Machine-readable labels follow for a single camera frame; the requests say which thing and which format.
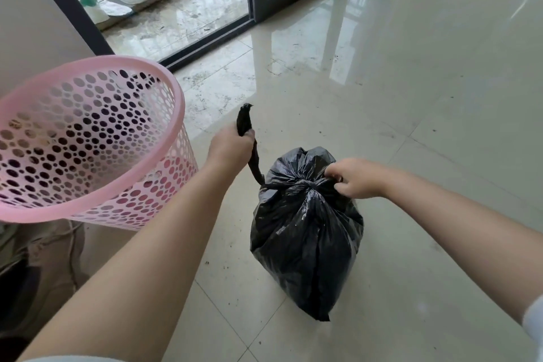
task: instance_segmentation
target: black garbage bag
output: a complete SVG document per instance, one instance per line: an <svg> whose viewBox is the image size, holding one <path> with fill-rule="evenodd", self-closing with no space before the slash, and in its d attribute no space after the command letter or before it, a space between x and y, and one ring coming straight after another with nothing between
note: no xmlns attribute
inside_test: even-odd
<svg viewBox="0 0 543 362"><path fill-rule="evenodd" d="M249 108L239 113L239 134L245 133L239 121L247 125ZM260 182L258 166L251 160L251 171ZM319 321L329 321L364 229L353 201L334 189L334 179L324 177L335 161L322 147L298 147L281 156L260 187L251 227L255 258L298 307Z"/></svg>

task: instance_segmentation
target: hand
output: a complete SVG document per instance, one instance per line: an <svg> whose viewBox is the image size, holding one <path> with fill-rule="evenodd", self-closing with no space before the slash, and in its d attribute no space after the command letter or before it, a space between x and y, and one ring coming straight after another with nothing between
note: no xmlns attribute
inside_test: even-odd
<svg viewBox="0 0 543 362"><path fill-rule="evenodd" d="M254 142L254 130L250 129L244 136L240 136L235 123L228 124L211 139L205 164L220 167L233 179L251 158Z"/></svg>
<svg viewBox="0 0 543 362"><path fill-rule="evenodd" d="M341 180L334 185L344 196L353 199L384 196L394 169L365 159L343 159L326 168L325 176Z"/></svg>

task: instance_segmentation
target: pink basket rim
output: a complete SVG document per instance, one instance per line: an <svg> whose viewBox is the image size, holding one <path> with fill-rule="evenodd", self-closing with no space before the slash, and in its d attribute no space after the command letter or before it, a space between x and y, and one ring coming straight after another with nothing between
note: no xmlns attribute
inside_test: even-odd
<svg viewBox="0 0 543 362"><path fill-rule="evenodd" d="M153 151L135 164L132 169L113 180L111 183L72 201L36 208L12 208L0 203L0 220L20 223L44 222L60 219L62 217L69 217L97 207L102 203L113 199L150 172L172 146L181 130L183 118L185 117L185 97L183 91L177 79L164 66L139 57L117 55L95 56L66 63L57 68L43 72L26 80L3 97L0 100L0 115L5 115L4 109L17 109L18 104L21 102L21 96L28 94L29 89L33 88L37 83L50 87L59 83L62 77L67 74L75 77L76 72L79 75L82 72L90 71L91 69L93 71L98 71L112 65L127 67L137 65L138 71L152 73L155 77L158 76L162 81L166 82L168 88L170 88L173 93L174 109L172 119L166 127L166 131L163 133L162 138L159 139L158 143L153 148Z"/></svg>

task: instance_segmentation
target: green object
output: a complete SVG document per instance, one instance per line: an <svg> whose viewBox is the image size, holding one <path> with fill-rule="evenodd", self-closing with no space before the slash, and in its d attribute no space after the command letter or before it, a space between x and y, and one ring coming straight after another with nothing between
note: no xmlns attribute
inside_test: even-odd
<svg viewBox="0 0 543 362"><path fill-rule="evenodd" d="M98 4L97 0L79 0L83 6L94 7Z"/></svg>

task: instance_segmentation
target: person's left arm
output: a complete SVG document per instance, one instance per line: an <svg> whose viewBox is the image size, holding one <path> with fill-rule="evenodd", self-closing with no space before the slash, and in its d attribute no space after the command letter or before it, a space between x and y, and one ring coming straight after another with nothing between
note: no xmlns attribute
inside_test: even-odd
<svg viewBox="0 0 543 362"><path fill-rule="evenodd" d="M89 355L160 362L223 197L251 156L254 131L234 124L204 167L60 309L18 359Z"/></svg>

